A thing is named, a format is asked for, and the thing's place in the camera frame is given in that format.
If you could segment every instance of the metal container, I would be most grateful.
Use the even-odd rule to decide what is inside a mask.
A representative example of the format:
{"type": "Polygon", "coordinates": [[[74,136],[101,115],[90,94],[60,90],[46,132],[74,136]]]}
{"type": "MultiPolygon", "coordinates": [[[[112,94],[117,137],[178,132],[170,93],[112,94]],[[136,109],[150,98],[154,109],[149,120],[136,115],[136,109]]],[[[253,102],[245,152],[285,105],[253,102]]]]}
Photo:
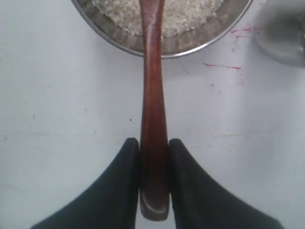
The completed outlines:
{"type": "Polygon", "coordinates": [[[255,40],[272,59],[305,68],[305,1],[269,0],[256,19],[255,40]]]}
{"type": "MultiPolygon", "coordinates": [[[[128,53],[143,56],[141,36],[133,36],[117,27],[102,15],[92,0],[72,0],[86,22],[106,41],[128,53]]],[[[164,59],[184,56],[198,51],[224,36],[244,15],[252,0],[225,0],[207,23],[181,35],[165,38],[162,42],[164,59]]]]}

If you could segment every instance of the stainless steel bowl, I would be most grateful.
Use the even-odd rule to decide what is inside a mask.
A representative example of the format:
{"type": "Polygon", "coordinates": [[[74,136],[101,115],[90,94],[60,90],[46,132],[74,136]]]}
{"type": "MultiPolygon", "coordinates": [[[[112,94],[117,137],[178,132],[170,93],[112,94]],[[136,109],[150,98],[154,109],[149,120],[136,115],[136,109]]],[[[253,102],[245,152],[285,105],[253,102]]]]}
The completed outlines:
{"type": "MultiPolygon", "coordinates": [[[[143,56],[141,36],[133,36],[102,15],[92,0],[72,0],[85,21],[106,41],[128,53],[143,56]]],[[[169,59],[191,54],[224,36],[244,15],[252,0],[225,0],[207,23],[181,35],[165,38],[162,42],[162,58],[169,59]]]]}

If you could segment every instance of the wooden spoon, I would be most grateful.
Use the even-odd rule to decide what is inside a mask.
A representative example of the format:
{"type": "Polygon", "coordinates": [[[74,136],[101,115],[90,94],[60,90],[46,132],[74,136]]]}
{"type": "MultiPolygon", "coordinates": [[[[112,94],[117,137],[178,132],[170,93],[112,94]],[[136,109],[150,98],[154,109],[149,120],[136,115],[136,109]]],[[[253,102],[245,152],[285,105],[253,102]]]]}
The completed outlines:
{"type": "Polygon", "coordinates": [[[168,140],[162,87],[161,26],[164,0],[140,0],[144,39],[140,207],[149,220],[169,210],[168,140]]]}

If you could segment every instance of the uncooked rice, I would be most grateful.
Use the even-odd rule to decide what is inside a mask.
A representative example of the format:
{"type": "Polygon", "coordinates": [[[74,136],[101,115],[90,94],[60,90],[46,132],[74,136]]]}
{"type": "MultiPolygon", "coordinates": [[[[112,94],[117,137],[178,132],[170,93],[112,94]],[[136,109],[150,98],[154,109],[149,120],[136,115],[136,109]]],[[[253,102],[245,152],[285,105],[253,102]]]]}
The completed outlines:
{"type": "MultiPolygon", "coordinates": [[[[92,0],[102,14],[132,35],[142,35],[139,0],[92,0]]],[[[204,24],[224,0],[165,0],[162,35],[172,37],[204,24]]]]}

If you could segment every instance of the wooden spoon handle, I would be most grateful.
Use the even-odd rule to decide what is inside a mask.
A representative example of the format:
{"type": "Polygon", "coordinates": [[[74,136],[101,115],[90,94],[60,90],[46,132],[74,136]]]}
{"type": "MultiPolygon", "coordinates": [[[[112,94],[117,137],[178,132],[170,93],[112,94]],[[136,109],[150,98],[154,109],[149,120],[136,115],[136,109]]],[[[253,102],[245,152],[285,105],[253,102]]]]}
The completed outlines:
{"type": "Polygon", "coordinates": [[[140,0],[144,36],[144,96],[141,129],[140,206],[149,220],[166,220],[169,210],[168,140],[162,86],[163,0],[140,0]]]}

